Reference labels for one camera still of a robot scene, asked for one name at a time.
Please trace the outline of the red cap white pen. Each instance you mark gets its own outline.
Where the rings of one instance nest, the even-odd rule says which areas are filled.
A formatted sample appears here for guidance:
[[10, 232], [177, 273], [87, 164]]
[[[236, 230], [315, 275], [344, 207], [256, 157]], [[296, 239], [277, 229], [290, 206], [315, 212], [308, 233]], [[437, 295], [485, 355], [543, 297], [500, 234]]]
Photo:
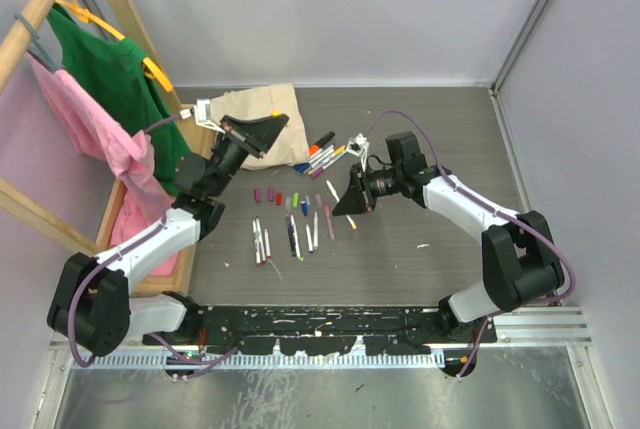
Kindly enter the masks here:
[[263, 241], [264, 241], [265, 257], [267, 260], [269, 260], [272, 258], [272, 251], [271, 251], [269, 231], [266, 228], [263, 230]]

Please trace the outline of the blue end white marker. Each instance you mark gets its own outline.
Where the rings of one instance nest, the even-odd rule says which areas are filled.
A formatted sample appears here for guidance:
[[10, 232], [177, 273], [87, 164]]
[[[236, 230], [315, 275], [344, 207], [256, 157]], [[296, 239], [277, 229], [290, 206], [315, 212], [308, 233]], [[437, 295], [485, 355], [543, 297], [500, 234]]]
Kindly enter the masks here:
[[305, 233], [306, 233], [306, 242], [307, 242], [309, 254], [313, 254], [315, 252], [313, 232], [308, 223], [305, 224]]

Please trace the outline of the yellow end rainbow pen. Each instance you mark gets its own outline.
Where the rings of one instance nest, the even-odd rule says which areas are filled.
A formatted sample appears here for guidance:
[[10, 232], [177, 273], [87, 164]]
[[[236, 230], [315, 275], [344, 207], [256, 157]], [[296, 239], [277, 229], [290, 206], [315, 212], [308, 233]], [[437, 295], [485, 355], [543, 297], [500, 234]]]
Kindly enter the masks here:
[[[329, 189], [330, 194], [332, 195], [332, 197], [334, 198], [336, 205], [338, 202], [340, 202], [340, 197], [338, 195], [337, 190], [335, 189], [335, 187], [333, 186], [333, 184], [331, 183], [331, 181], [326, 180], [325, 181], [327, 188]], [[353, 220], [353, 218], [350, 215], [345, 215], [344, 216], [346, 218], [346, 220], [349, 222], [352, 230], [357, 230], [357, 225], [355, 223], [355, 221]]]

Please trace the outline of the lilac pen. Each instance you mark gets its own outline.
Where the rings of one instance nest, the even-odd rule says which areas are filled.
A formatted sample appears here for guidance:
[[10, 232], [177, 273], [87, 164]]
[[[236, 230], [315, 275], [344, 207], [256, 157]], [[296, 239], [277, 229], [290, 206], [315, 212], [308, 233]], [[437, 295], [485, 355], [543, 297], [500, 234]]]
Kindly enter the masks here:
[[336, 236], [335, 236], [334, 224], [333, 224], [332, 214], [331, 214], [331, 210], [329, 208], [329, 205], [324, 205], [324, 212], [325, 212], [325, 217], [326, 217], [326, 222], [327, 222], [329, 239], [330, 239], [330, 241], [333, 242], [333, 241], [335, 241]]

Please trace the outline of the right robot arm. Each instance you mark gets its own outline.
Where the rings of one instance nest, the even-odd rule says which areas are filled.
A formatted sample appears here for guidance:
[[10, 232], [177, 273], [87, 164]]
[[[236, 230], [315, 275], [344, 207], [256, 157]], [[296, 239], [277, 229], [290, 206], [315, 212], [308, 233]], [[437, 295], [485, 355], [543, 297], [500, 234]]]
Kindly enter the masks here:
[[542, 214], [496, 206], [441, 164], [428, 164], [412, 132], [393, 134], [385, 143], [389, 160], [377, 169], [368, 164], [364, 135], [348, 143], [348, 152], [359, 160], [351, 166], [347, 189], [332, 214], [369, 213], [379, 198], [400, 194], [445, 217], [479, 243], [480, 281], [438, 304], [436, 324], [444, 339], [462, 342], [473, 332], [474, 321], [511, 312], [564, 285], [564, 271]]

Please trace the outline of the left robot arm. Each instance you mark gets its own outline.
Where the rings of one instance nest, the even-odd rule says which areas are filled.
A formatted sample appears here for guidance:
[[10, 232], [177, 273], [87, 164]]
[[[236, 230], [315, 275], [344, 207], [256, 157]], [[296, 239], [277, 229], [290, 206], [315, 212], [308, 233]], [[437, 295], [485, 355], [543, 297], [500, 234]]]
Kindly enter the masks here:
[[197, 305], [171, 291], [135, 298], [136, 286], [161, 263], [213, 232], [225, 210], [219, 196], [249, 156], [261, 158], [286, 127], [285, 114], [254, 120], [225, 115], [209, 157], [183, 156], [176, 165], [180, 192], [170, 208], [126, 242], [95, 256], [78, 252], [65, 263], [47, 316], [47, 324], [68, 339], [76, 362], [114, 351], [125, 339], [165, 333], [178, 345], [200, 333]]

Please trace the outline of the grey end white marker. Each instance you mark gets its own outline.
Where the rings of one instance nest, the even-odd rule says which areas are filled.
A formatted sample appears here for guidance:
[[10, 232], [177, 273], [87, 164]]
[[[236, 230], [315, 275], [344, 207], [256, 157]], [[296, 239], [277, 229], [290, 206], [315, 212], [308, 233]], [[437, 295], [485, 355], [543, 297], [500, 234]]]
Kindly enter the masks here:
[[313, 215], [312, 248], [314, 252], [319, 248], [319, 215], [317, 211], [314, 211]]

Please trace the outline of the dark purple clear pen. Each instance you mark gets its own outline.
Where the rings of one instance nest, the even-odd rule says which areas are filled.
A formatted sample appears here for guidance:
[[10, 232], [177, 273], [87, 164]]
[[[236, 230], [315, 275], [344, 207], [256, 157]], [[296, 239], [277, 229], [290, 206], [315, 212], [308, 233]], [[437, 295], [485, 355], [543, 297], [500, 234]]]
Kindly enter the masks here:
[[285, 221], [286, 221], [287, 237], [289, 241], [291, 256], [296, 257], [294, 233], [293, 233], [293, 227], [291, 225], [291, 218], [289, 214], [285, 216]]

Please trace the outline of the green cap rainbow pen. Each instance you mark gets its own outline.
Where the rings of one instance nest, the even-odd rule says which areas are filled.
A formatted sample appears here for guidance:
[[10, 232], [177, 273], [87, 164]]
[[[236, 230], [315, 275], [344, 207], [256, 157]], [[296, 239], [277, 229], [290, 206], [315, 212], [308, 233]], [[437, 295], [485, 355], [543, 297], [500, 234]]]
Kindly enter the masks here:
[[301, 252], [299, 235], [298, 235], [298, 230], [297, 230], [295, 218], [294, 218], [293, 214], [290, 214], [289, 218], [290, 218], [290, 223], [291, 223], [291, 227], [292, 227], [295, 255], [296, 255], [296, 258], [299, 261], [302, 261], [303, 260], [303, 256], [302, 256], [302, 252]]

